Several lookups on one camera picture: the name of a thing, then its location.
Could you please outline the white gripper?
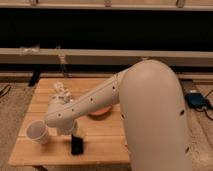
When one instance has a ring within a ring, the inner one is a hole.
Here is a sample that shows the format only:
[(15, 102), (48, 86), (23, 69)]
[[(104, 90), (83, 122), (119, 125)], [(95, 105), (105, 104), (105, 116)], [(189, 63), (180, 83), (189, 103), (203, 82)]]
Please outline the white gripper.
[(57, 128), (57, 134), (58, 135), (74, 135), (77, 136), (78, 135), (78, 123), (76, 120), (65, 123), (63, 125), (60, 125)]

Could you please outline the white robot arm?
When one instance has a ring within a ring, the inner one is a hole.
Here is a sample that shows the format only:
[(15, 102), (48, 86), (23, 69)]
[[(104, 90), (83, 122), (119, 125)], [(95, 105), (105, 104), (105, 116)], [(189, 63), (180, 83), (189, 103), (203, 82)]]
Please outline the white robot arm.
[(69, 134), (74, 121), (118, 104), (132, 171), (192, 171), (183, 90), (157, 60), (141, 61), (69, 103), (49, 102), (45, 123)]

